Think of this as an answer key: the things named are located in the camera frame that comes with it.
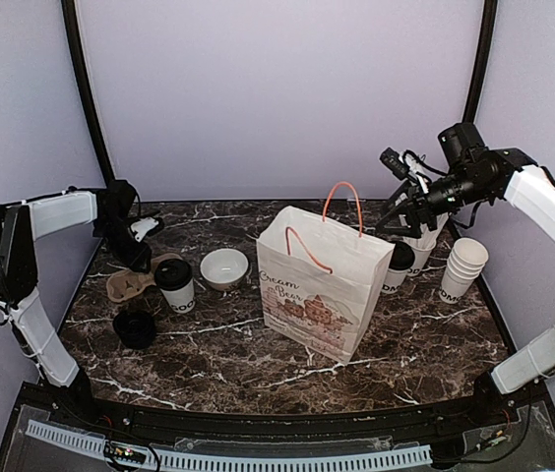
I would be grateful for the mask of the brown cardboard cup carrier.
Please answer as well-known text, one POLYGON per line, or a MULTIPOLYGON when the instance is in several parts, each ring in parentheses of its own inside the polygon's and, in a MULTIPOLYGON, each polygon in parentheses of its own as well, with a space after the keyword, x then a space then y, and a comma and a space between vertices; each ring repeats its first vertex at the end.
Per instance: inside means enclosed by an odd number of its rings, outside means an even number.
POLYGON ((106 280, 108 299, 113 303, 123 303, 143 294, 147 288, 155 286, 154 273, 157 267, 166 260, 181 260, 181 256, 175 253, 166 253, 152 258, 149 272, 122 269, 112 273, 106 280))

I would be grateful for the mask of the black coffee cup lid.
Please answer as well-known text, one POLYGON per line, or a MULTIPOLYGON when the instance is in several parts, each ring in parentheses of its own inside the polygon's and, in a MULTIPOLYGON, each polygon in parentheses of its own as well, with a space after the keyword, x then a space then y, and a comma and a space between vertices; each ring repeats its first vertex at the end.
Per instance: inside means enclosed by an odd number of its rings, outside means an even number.
POLYGON ((180 259, 161 261, 154 273, 155 285, 164 291, 177 291, 184 288, 193 279, 191 266, 180 259))

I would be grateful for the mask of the white paper cup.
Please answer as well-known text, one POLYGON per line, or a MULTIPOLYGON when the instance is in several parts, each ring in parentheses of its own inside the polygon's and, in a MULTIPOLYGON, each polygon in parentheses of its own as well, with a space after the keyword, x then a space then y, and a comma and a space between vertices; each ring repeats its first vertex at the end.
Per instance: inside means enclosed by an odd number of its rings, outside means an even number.
POLYGON ((194 282, 190 281, 177 290, 160 289, 169 307, 177 314, 186 314, 195 307, 194 282))
POLYGON ((404 282, 408 270, 399 270, 389 268, 381 289, 383 294, 393 294, 396 293, 404 282))

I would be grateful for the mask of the cream bear paper bag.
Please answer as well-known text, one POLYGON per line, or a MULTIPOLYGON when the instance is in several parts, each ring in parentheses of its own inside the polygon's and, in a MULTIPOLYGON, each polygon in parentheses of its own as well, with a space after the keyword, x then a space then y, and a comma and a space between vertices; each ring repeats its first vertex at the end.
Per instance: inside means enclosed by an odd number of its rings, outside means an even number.
POLYGON ((265 325, 349 363, 370 324, 394 248, 362 226, 285 207, 257 240, 265 325))

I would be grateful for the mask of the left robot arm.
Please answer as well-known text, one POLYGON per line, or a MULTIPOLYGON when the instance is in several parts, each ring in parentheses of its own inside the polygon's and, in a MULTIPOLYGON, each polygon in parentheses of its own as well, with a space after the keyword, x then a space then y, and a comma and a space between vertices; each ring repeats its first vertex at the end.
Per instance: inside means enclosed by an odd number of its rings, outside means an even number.
POLYGON ((70 388, 83 379, 49 320, 38 290, 37 240, 91 224, 120 263, 138 273, 151 269, 148 236, 163 223, 152 214, 133 213, 136 189, 114 180, 102 189, 71 187, 60 193, 0 205, 0 325, 9 325, 41 376, 55 387, 70 388))

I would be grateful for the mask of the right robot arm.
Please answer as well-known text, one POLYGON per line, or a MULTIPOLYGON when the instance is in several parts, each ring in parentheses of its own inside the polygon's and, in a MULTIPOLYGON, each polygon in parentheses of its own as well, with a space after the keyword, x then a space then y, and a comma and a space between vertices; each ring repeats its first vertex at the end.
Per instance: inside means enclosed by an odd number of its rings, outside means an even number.
MULTIPOLYGON (((438 141, 449 169, 437 179, 412 150, 382 151, 381 162, 401 185, 384 206, 378 234, 419 238, 424 228, 436 228, 441 214, 503 200, 555 242, 555 180, 545 167, 518 148, 489 148, 469 122, 441 132, 438 141)), ((465 404, 464 416, 471 425, 484 427, 501 413, 502 397, 553 373, 555 325, 480 376, 474 388, 478 394, 465 404)))

